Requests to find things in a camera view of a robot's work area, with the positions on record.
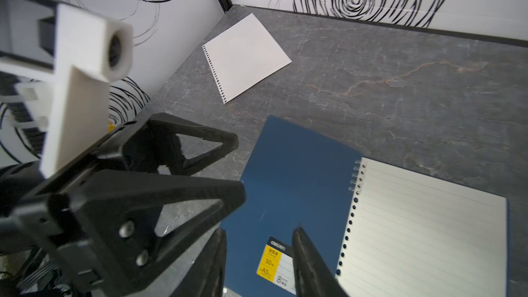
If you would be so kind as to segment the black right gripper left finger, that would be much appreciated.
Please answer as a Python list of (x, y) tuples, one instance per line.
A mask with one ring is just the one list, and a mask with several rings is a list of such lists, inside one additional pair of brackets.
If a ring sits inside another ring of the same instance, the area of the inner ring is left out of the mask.
[(226, 256), (226, 231), (218, 228), (171, 296), (223, 296)]

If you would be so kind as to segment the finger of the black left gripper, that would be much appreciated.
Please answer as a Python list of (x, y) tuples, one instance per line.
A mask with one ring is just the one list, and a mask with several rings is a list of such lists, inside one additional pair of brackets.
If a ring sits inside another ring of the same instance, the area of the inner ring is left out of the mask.
[[(189, 158), (183, 150), (182, 136), (217, 146)], [(110, 134), (107, 165), (115, 170), (143, 173), (157, 173), (159, 167), (165, 166), (172, 175), (191, 176), (238, 146), (234, 133), (158, 113), (128, 122)]]
[[(169, 234), (156, 235), (163, 206), (202, 200), (214, 203)], [(144, 290), (245, 200), (239, 181), (99, 171), (70, 193), (70, 210), (83, 232), (85, 257), (71, 266), (74, 282), (82, 291)]]

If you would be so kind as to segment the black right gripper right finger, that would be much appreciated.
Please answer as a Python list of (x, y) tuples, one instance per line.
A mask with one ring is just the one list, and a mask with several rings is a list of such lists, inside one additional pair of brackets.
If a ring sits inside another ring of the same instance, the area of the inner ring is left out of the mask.
[(302, 227), (293, 232), (292, 250), (297, 296), (347, 296)]

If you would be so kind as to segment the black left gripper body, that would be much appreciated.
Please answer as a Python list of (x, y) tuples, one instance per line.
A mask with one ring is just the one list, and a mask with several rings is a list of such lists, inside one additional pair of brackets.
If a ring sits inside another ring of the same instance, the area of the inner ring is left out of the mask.
[(62, 147), (1, 173), (1, 251), (37, 246), (83, 291), (124, 294), (124, 144)]

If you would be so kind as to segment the dark blue spiral notebook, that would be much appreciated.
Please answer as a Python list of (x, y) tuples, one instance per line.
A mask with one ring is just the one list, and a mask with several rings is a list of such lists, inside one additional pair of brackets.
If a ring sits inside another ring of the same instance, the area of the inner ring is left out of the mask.
[(349, 296), (506, 296), (507, 199), (362, 156), (269, 117), (222, 222), (225, 285), (298, 296), (292, 235), (305, 230)]

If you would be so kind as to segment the torn lined paper page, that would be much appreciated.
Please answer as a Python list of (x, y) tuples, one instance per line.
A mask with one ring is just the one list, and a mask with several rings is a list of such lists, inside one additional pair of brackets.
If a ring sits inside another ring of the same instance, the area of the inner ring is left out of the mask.
[(224, 104), (292, 62), (254, 14), (202, 49)]

